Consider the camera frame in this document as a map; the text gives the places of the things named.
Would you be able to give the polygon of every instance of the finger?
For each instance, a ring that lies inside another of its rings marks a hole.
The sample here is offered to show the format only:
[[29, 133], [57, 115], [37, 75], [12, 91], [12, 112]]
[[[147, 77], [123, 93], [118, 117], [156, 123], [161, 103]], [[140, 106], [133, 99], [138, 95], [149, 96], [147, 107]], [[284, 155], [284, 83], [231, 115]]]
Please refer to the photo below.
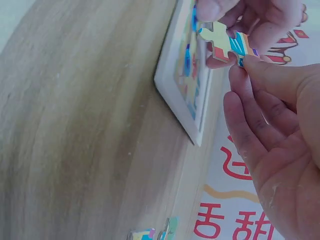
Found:
[[231, 31], [250, 35], [251, 29], [258, 21], [257, 13], [250, 6], [247, 6], [242, 19], [231, 28]]
[[238, 21], [238, 18], [245, 12], [246, 5], [243, 0], [240, 0], [231, 10], [219, 20], [222, 24], [226, 25], [227, 28], [232, 27]]
[[294, 106], [306, 85], [318, 77], [316, 70], [320, 66], [279, 66], [249, 55], [244, 57], [243, 64], [252, 82], [257, 82], [267, 93]]
[[222, 18], [239, 0], [198, 0], [197, 18], [202, 22], [214, 22]]
[[297, 114], [279, 98], [261, 89], [254, 89], [253, 94], [266, 120], [284, 136], [288, 137], [300, 129]]
[[260, 53], [265, 53], [272, 44], [276, 43], [290, 29], [298, 25], [302, 18], [300, 0], [273, 0], [266, 12], [260, 5], [261, 1], [246, 0], [258, 11], [260, 23], [252, 30], [249, 36], [250, 46]]
[[234, 53], [228, 53], [229, 62], [223, 62], [218, 59], [212, 57], [212, 55], [206, 60], [206, 65], [210, 69], [218, 69], [218, 68], [225, 68], [234, 65], [237, 62], [237, 57]]
[[225, 121], [238, 153], [252, 173], [267, 150], [251, 131], [239, 96], [228, 92], [224, 96], [223, 109]]
[[229, 71], [231, 90], [235, 92], [242, 101], [245, 119], [264, 147], [269, 151], [285, 136], [273, 126], [267, 124], [259, 105], [257, 104], [251, 82], [246, 71], [237, 66], [232, 66]]

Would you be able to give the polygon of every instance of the skin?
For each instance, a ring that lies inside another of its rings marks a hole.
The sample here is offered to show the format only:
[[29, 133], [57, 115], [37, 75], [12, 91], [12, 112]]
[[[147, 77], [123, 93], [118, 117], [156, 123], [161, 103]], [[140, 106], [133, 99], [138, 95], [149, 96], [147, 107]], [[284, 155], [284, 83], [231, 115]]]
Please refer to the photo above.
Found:
[[[198, 17], [223, 16], [230, 28], [248, 29], [248, 8], [263, 19], [249, 31], [250, 44], [262, 52], [276, 42], [270, 32], [280, 38], [302, 16], [296, 0], [198, 0]], [[243, 18], [236, 22], [239, 13]], [[288, 240], [320, 239], [320, 64], [285, 67], [246, 56], [244, 69], [230, 68], [229, 80], [225, 120], [264, 212]]]

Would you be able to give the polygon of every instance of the wooden table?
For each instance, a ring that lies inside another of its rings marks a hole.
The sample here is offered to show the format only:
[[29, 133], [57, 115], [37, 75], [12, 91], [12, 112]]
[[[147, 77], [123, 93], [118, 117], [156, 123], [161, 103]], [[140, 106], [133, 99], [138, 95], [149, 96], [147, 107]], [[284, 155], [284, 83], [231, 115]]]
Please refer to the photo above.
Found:
[[201, 148], [153, 76], [172, 0], [36, 0], [0, 54], [0, 239], [124, 240], [195, 224], [222, 70]]

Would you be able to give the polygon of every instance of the puzzle piece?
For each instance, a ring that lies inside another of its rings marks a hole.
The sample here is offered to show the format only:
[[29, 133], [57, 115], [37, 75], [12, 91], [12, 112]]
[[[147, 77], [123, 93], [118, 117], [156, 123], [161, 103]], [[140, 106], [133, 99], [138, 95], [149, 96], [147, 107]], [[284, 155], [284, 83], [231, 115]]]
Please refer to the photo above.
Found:
[[153, 240], [156, 234], [154, 228], [143, 231], [132, 231], [128, 234], [127, 240]]
[[249, 46], [248, 36], [242, 32], [236, 32], [235, 38], [229, 37], [227, 26], [216, 21], [213, 23], [213, 32], [207, 28], [201, 28], [199, 35], [205, 41], [212, 43], [212, 56], [222, 62], [227, 63], [230, 59], [228, 52], [233, 52], [238, 58], [238, 65], [243, 67], [245, 55], [259, 57], [257, 50]]
[[157, 240], [174, 240], [178, 229], [179, 219], [177, 217], [169, 217], [166, 220], [164, 231], [159, 233]]

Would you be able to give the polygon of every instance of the wooden puzzle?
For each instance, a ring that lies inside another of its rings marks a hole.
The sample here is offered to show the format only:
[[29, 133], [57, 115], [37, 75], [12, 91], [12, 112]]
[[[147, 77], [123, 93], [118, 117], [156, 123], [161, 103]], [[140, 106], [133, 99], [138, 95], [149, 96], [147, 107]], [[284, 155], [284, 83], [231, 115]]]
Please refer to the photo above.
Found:
[[245, 55], [259, 57], [256, 49], [249, 46], [248, 36], [242, 32], [236, 32], [235, 38], [227, 34], [227, 26], [216, 21], [213, 22], [213, 31], [201, 28], [199, 35], [202, 39], [212, 43], [212, 56], [222, 62], [229, 62], [228, 52], [233, 52], [238, 58], [238, 65], [243, 67]]
[[154, 240], [156, 230], [154, 228], [143, 231], [131, 231], [128, 234], [127, 240]]

